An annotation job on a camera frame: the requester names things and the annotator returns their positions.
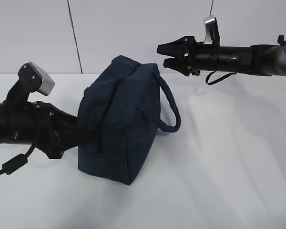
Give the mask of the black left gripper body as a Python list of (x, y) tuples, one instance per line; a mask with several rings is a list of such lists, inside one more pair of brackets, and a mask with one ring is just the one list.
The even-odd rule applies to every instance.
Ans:
[(30, 145), (24, 156), (28, 158), (35, 149), (49, 159), (61, 159), (64, 149), (61, 137), (51, 120), (49, 104), (28, 101), (4, 101), (4, 142)]

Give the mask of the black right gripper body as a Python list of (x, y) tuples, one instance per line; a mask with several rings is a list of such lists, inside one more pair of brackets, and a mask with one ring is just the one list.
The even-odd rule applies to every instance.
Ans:
[(183, 75), (199, 76), (200, 71), (214, 71), (216, 69), (219, 41), (205, 44), (204, 42), (197, 42), (194, 36), (185, 36), (182, 38), (182, 48), (184, 54), (182, 58)]

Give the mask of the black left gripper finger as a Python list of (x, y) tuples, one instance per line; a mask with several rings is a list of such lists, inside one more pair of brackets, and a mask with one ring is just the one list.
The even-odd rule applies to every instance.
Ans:
[(54, 148), (65, 152), (71, 148), (89, 144), (95, 137), (93, 131), (80, 129), (66, 129), (55, 132)]
[(58, 134), (67, 134), (77, 129), (77, 117), (68, 114), (57, 107), (50, 107), (52, 128)]

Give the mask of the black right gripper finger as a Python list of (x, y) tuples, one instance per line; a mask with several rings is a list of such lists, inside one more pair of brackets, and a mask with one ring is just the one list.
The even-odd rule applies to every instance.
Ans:
[(163, 67), (172, 69), (174, 71), (177, 71), (177, 72), (183, 74), (184, 76), (188, 76), (187, 65), (182, 63), (182, 62), (180, 62), (180, 61), (178, 61), (175, 58), (164, 59)]
[(173, 42), (160, 44), (158, 45), (156, 52), (160, 55), (181, 59), (184, 57), (185, 54), (184, 38), (180, 38)]

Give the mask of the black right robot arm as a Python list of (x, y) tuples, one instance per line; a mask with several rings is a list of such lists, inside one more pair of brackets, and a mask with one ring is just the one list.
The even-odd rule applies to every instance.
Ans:
[(220, 46), (197, 42), (194, 36), (160, 44), (157, 53), (167, 58), (165, 68), (185, 76), (200, 71), (242, 73), (257, 76), (286, 76), (286, 41), (279, 37), (279, 45), (249, 47)]

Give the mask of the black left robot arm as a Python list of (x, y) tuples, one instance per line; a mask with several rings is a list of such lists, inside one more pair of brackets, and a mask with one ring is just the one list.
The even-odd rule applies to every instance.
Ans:
[(77, 127), (77, 118), (50, 103), (26, 102), (9, 111), (0, 103), (0, 144), (34, 144), (49, 159), (92, 141), (95, 133)]

